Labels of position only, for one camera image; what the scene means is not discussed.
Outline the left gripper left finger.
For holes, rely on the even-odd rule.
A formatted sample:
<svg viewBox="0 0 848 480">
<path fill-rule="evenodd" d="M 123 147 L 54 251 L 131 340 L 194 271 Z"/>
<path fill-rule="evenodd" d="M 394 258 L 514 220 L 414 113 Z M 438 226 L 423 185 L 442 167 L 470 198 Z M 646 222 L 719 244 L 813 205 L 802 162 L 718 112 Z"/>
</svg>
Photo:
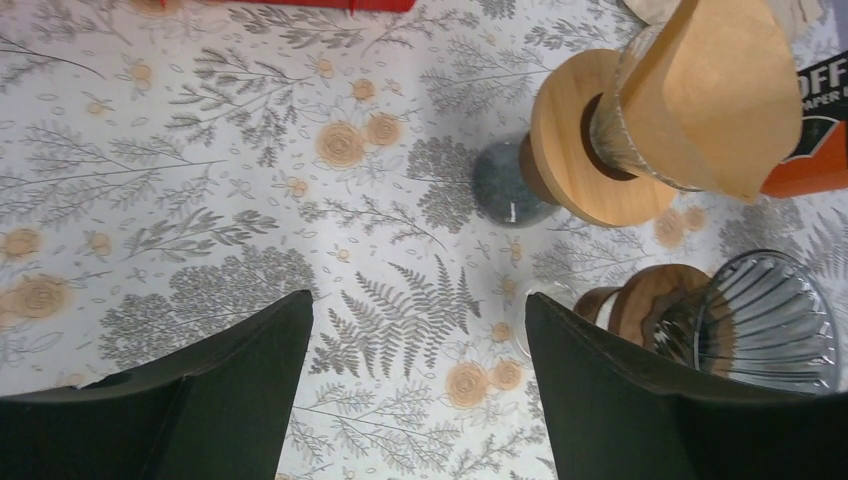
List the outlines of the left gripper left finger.
<svg viewBox="0 0 848 480">
<path fill-rule="evenodd" d="M 5 479 L 271 479 L 313 326 L 300 290 L 91 385 L 1 400 Z"/>
</svg>

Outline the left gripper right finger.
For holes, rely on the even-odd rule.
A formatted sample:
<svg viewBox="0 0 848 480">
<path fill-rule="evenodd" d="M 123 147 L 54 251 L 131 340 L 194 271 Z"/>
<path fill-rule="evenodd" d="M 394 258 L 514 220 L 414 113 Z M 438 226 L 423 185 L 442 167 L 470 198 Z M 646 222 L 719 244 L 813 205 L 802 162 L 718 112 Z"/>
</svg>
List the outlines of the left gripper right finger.
<svg viewBox="0 0 848 480">
<path fill-rule="evenodd" d="M 847 397 L 674 363 L 554 302 L 530 336 L 562 479 L 843 479 Z"/>
</svg>

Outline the dark wooden ring holder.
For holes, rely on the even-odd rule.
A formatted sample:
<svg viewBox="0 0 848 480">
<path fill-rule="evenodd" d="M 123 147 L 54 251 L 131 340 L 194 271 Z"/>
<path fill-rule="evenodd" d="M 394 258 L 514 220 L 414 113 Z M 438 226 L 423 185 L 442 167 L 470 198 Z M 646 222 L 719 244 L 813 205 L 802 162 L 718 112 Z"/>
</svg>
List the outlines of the dark wooden ring holder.
<svg viewBox="0 0 848 480">
<path fill-rule="evenodd" d="M 597 287 L 583 294 L 574 311 L 589 322 L 655 352 L 654 334 L 663 314 L 711 277 L 685 264 L 644 268 L 619 287 Z"/>
</svg>

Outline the small glass beaker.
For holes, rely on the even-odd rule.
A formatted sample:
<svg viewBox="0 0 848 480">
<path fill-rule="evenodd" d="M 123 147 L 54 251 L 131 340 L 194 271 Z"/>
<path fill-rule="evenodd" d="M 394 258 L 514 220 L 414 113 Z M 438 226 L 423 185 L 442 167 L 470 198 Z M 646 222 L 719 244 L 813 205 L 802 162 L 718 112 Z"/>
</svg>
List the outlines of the small glass beaker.
<svg viewBox="0 0 848 480">
<path fill-rule="evenodd" d="M 528 278 L 519 281 L 504 309 L 504 322 L 512 330 L 512 342 L 518 352 L 529 361 L 532 358 L 530 336 L 539 318 L 545 316 L 544 308 L 554 302 L 572 309 L 578 292 L 563 280 Z"/>
</svg>

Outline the grey ribbed glass dripper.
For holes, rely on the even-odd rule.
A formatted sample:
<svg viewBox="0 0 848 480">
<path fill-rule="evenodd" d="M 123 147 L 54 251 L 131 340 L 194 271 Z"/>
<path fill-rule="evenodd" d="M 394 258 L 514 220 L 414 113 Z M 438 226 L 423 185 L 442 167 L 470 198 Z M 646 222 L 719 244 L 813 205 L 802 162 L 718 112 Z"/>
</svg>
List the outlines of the grey ribbed glass dripper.
<svg viewBox="0 0 848 480">
<path fill-rule="evenodd" d="M 811 395 L 837 390 L 832 312 L 809 270 L 783 252 L 740 254 L 705 284 L 674 290 L 642 332 L 648 350 L 707 374 Z"/>
</svg>

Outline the light wooden ring holder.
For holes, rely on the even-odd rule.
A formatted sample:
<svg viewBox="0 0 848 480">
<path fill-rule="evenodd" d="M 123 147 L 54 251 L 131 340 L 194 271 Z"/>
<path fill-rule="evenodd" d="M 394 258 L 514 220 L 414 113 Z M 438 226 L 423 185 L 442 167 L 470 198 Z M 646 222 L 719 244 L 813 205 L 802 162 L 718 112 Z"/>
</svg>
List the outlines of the light wooden ring holder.
<svg viewBox="0 0 848 480">
<path fill-rule="evenodd" d="M 616 173 L 592 149 L 590 118 L 619 58 L 615 50 L 593 49 L 552 71 L 534 100 L 519 154 L 523 178 L 539 198 L 583 221 L 614 228 L 643 224 L 677 197 L 658 180 Z"/>
</svg>

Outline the clear glass dripper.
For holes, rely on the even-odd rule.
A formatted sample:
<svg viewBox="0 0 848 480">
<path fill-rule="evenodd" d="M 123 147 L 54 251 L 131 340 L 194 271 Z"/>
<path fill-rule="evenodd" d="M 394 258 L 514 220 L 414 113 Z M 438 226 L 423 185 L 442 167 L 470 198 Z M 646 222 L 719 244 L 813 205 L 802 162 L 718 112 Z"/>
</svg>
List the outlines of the clear glass dripper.
<svg viewBox="0 0 848 480">
<path fill-rule="evenodd" d="M 681 192 L 701 192 L 699 188 L 681 184 L 650 167 L 637 149 L 624 117 L 621 90 L 625 81 L 665 26 L 665 23 L 648 25 L 621 51 L 612 80 L 599 97 L 592 114 L 589 139 L 601 162 L 625 176 L 651 178 Z"/>
</svg>

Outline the orange coffee filter box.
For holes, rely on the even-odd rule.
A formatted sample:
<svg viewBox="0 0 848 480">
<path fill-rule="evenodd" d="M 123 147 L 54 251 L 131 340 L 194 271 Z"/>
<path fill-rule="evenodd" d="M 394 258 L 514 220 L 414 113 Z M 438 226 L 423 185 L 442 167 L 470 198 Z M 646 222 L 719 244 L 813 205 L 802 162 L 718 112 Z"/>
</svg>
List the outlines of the orange coffee filter box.
<svg viewBox="0 0 848 480">
<path fill-rule="evenodd" d="M 798 72 L 802 134 L 794 151 L 775 167 L 761 192 L 796 197 L 847 187 L 847 53 Z"/>
</svg>

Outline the brown paper coffee filter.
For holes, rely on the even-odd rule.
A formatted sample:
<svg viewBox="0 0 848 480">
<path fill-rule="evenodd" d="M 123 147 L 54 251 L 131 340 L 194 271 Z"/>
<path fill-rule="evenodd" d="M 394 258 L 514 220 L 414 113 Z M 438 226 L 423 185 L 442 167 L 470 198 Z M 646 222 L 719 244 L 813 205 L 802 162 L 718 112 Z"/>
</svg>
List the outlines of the brown paper coffee filter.
<svg viewBox="0 0 848 480">
<path fill-rule="evenodd" d="M 620 101 L 652 175 L 746 203 L 802 130 L 794 57 L 765 1 L 680 2 Z"/>
</svg>

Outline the floral patterned table mat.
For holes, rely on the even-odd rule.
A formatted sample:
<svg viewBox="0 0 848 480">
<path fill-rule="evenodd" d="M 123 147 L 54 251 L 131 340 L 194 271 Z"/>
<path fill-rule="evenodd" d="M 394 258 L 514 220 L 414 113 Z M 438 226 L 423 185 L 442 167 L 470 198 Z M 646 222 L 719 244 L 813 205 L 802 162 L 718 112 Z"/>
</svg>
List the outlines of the floral patterned table mat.
<svg viewBox="0 0 848 480">
<path fill-rule="evenodd" d="M 507 311 L 757 248 L 806 264 L 847 330 L 847 194 L 684 193 L 625 229 L 528 228 L 469 187 L 553 69 L 623 47 L 620 1 L 1 5 L 1 391 L 83 386 L 294 290 L 316 320 L 280 479 L 553 479 Z"/>
</svg>

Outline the red plastic bin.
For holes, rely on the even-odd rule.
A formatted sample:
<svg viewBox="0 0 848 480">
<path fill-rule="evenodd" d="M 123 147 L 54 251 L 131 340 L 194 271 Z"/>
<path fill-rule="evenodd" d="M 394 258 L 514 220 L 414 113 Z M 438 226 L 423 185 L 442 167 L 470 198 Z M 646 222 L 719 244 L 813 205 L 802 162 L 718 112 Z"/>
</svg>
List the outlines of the red plastic bin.
<svg viewBox="0 0 848 480">
<path fill-rule="evenodd" d="M 232 0 L 232 2 L 331 8 L 350 12 L 373 11 L 406 13 L 415 5 L 415 0 Z"/>
</svg>

